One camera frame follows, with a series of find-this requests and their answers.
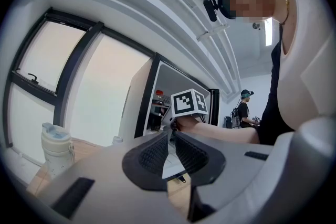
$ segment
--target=hand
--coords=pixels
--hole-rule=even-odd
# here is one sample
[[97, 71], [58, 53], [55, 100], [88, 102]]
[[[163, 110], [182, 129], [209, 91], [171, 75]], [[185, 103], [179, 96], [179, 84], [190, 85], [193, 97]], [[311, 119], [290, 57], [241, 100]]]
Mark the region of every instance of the hand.
[[176, 118], [177, 127], [182, 132], [190, 131], [199, 121], [192, 116], [182, 116]]

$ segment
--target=window pane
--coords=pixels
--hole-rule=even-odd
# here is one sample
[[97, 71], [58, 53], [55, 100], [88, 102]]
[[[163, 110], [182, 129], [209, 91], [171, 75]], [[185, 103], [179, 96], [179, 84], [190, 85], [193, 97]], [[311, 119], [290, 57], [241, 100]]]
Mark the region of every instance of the window pane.
[[132, 77], [148, 59], [141, 52], [100, 34], [71, 87], [66, 129], [72, 137], [101, 146], [112, 144], [119, 133]]
[[54, 106], [13, 84], [9, 95], [8, 125], [13, 146], [44, 163], [41, 146], [42, 124], [53, 122]]
[[29, 45], [18, 73], [55, 91], [63, 67], [84, 31], [62, 24], [46, 22]]

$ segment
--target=white tumbler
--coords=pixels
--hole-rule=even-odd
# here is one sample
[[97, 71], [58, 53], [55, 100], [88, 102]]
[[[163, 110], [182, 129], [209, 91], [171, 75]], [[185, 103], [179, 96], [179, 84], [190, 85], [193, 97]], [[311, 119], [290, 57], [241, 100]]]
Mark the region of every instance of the white tumbler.
[[48, 172], [54, 179], [75, 162], [71, 136], [60, 126], [43, 123], [41, 140]]

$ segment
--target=wooden table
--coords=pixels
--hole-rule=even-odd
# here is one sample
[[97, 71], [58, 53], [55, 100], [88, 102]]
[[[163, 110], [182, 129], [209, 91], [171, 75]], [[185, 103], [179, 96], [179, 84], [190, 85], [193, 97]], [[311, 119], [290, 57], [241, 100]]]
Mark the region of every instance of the wooden table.
[[[90, 142], [72, 138], [75, 149], [75, 161], [88, 157], [94, 152], [97, 152], [102, 146], [92, 144]], [[188, 174], [184, 174], [186, 182], [181, 182], [177, 178], [167, 182], [168, 198], [173, 206], [183, 215], [185, 218], [188, 214], [189, 200], [191, 194], [190, 177]], [[50, 182], [50, 176], [48, 174], [48, 167], [45, 163], [40, 170], [36, 173], [33, 180], [27, 187], [27, 191], [37, 196], [37, 194], [46, 187]]]

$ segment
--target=black slot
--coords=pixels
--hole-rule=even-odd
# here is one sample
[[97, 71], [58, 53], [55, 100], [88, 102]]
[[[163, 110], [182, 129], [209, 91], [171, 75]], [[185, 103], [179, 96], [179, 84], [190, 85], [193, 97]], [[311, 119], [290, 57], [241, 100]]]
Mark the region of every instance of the black slot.
[[52, 205], [52, 209], [70, 219], [94, 182], [92, 179], [78, 178]]
[[262, 161], [267, 160], [267, 157], [268, 157], [268, 154], [254, 152], [254, 151], [245, 152], [244, 155], [248, 156], [248, 157], [251, 157], [251, 158], [254, 158], [254, 159], [260, 159]]

